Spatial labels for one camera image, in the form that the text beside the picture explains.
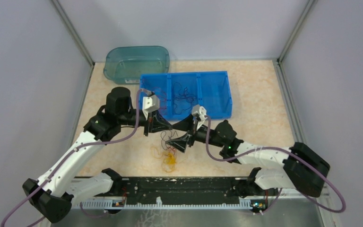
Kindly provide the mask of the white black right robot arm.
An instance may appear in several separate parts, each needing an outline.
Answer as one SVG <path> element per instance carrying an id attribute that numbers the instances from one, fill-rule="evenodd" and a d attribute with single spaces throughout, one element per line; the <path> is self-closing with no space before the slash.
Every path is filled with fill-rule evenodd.
<path id="1" fill-rule="evenodd" d="M 166 144 L 180 152 L 195 142 L 202 142 L 206 149 L 210 145 L 221 148 L 219 158 L 209 154 L 215 161 L 253 166 L 247 182 L 248 191 L 253 195 L 268 189 L 287 188 L 318 198 L 330 170 L 330 165 L 302 142 L 287 148 L 255 145 L 237 138 L 227 120 L 211 129 L 210 125 L 205 126 L 189 115 L 174 124 L 174 128 L 185 134 Z"/>

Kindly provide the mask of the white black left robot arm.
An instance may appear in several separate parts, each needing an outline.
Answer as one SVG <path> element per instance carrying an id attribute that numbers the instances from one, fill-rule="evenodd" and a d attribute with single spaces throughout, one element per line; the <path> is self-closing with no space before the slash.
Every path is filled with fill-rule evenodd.
<path id="1" fill-rule="evenodd" d="M 106 145 L 116 143 L 115 136 L 123 126 L 144 128 L 144 134 L 172 129 L 160 114 L 160 100 L 153 91 L 141 88 L 133 107 L 131 92 L 116 87 L 107 95 L 105 105 L 91 117 L 68 151 L 38 179 L 23 184 L 29 202 L 51 223 L 65 218 L 71 208 L 93 196 L 123 193 L 123 178 L 107 168 L 98 175 L 73 183 L 74 177 L 86 163 Z"/>

